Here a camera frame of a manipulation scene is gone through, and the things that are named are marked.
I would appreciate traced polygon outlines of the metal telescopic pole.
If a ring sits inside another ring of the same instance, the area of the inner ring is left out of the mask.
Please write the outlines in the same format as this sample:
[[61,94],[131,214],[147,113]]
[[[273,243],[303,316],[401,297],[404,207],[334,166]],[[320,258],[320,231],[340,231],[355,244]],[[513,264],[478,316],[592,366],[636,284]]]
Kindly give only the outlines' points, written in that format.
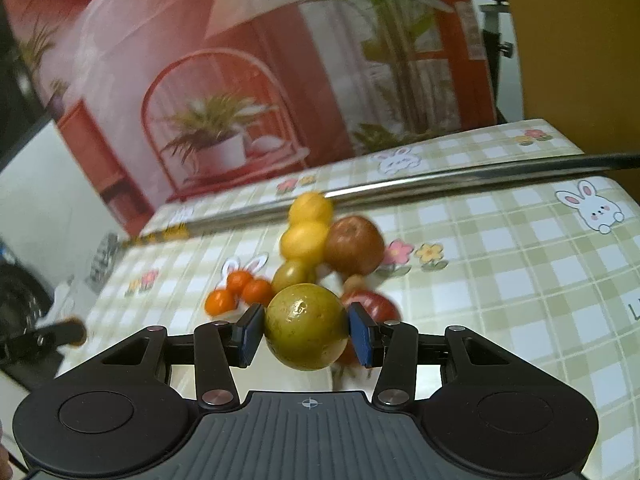
[[[448,192],[461,193],[467,190],[487,190],[497,186],[564,179],[597,172],[635,170],[638,167],[637,153],[544,157],[517,162],[496,162],[483,166],[357,184],[326,191],[323,195],[338,209],[378,204],[384,200],[442,195]],[[288,215],[288,208],[292,205],[293,201],[290,198],[284,198],[271,203],[223,211],[211,217],[179,223],[170,228],[130,238],[130,240],[121,240],[116,245],[115,252],[121,255],[136,246],[160,244],[171,240],[188,240],[247,224],[281,220]]]

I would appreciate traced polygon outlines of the dark red apple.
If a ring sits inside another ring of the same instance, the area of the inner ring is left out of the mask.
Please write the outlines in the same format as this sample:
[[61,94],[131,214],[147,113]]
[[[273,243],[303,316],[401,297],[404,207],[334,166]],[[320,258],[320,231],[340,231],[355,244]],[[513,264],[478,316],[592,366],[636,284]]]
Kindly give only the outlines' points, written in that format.
[[373,325],[363,322],[359,315],[352,314],[352,304],[360,304],[369,318],[376,324],[386,321],[400,321],[401,315],[393,301],[372,290],[356,289],[345,292],[341,302],[347,308],[349,322],[349,342],[342,355],[336,361],[341,365],[371,365],[381,344],[381,338],[374,336]]

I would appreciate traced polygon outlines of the small kiwi fruit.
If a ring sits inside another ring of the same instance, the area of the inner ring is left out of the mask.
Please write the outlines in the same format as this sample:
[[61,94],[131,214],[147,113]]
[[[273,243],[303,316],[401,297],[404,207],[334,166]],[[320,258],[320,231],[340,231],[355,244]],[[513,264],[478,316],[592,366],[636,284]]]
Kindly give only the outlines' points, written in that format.
[[343,283],[343,292],[345,294],[363,289],[367,289],[367,282],[366,279],[359,274],[351,275],[349,278],[346,278]]

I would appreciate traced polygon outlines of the green-yellow round fruit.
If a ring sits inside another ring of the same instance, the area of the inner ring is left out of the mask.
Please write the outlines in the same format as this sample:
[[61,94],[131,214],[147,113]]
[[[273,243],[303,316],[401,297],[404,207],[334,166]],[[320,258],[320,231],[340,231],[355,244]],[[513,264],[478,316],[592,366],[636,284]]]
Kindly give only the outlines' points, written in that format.
[[346,308],[322,286],[288,286],[266,307],[265,337],[272,354],[284,365],[306,372],[321,370],[346,349]]

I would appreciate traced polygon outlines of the yellow lemon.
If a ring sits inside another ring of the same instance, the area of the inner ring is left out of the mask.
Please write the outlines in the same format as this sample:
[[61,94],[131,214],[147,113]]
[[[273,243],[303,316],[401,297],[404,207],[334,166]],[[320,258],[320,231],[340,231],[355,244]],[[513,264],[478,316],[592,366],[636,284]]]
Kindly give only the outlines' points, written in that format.
[[321,222],[329,226],[333,213],[333,205],[326,196],[318,192],[305,192],[296,197],[288,210],[288,223],[295,226],[305,222]]
[[323,247],[329,227],[319,221],[290,226],[280,238],[280,255],[285,260],[297,259],[318,266],[323,261]]

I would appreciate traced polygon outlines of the orange tangerine two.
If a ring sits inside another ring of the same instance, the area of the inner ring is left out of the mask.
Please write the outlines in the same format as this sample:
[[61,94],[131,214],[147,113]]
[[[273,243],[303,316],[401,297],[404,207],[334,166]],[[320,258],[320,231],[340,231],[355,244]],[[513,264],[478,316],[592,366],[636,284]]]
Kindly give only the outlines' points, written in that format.
[[241,296],[243,289],[253,280],[253,274],[247,270],[232,271],[226,278],[226,289],[234,296]]

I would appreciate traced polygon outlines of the brownish red apple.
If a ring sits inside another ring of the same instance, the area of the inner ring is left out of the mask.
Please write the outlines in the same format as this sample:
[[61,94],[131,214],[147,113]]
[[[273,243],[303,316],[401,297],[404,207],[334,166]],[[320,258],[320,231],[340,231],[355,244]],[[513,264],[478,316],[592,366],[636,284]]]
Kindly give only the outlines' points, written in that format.
[[329,228],[323,261],[344,275],[368,275],[383,261],[385,242],[378,227],[363,216],[347,216]]

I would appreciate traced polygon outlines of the washing machine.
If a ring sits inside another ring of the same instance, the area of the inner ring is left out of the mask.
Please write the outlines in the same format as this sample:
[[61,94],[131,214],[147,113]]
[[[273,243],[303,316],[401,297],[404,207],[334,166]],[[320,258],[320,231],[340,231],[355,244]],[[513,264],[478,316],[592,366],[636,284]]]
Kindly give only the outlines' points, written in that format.
[[34,330],[53,304],[50,290],[1,243],[1,336]]

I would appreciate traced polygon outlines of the orange wooden board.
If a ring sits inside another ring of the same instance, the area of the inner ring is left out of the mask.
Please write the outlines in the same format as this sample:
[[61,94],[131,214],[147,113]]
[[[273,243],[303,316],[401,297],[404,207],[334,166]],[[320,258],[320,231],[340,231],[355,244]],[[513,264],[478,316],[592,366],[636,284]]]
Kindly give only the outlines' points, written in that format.
[[524,114],[589,152],[639,147],[639,0],[508,0]]

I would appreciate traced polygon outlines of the printed room backdrop poster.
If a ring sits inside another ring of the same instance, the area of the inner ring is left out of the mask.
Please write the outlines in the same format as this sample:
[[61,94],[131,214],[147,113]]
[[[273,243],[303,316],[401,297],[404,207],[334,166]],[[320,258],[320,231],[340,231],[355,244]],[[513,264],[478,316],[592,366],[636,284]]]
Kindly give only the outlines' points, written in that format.
[[118,223],[497,120],[471,0],[1,0]]

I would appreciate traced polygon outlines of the beige round plate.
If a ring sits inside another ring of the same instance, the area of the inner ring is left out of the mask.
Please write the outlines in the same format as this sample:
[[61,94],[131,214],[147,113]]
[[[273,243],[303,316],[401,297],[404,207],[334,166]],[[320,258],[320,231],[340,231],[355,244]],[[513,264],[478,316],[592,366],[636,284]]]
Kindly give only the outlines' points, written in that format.
[[[344,292],[344,281],[334,271],[329,271],[326,266],[319,268],[319,285],[340,296]],[[370,275],[363,278],[363,287],[377,289],[381,282]],[[253,390],[259,391],[332,391],[334,387],[333,367],[322,370],[294,370],[278,361],[269,350],[265,338],[262,338],[253,361],[247,368],[234,368],[232,376],[238,388],[241,400],[247,393]]]

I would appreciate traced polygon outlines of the orange tangerine three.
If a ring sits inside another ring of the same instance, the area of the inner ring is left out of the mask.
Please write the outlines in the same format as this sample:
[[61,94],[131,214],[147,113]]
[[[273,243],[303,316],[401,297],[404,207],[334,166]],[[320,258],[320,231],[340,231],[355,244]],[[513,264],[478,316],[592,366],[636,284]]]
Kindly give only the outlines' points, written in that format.
[[274,296],[270,281],[264,278],[254,278],[248,282],[242,292],[241,299],[248,305],[261,304],[267,307]]

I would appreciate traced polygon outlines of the orange tangerine one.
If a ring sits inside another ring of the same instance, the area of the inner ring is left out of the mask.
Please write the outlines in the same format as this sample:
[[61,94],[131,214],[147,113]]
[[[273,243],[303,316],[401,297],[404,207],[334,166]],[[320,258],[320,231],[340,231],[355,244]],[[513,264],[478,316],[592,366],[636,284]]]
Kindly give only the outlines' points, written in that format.
[[214,318],[236,309],[236,298],[230,290],[214,289],[206,297],[204,302],[205,312]]

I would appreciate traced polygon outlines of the small green-yellow fruit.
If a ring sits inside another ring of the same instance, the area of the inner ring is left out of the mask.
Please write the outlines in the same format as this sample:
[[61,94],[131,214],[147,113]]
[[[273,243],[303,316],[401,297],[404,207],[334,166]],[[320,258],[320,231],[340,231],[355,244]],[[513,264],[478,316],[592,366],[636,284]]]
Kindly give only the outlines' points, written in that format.
[[273,292],[277,294],[290,286],[312,283],[317,281],[316,269],[303,260],[292,259],[285,261],[279,267],[271,280]]

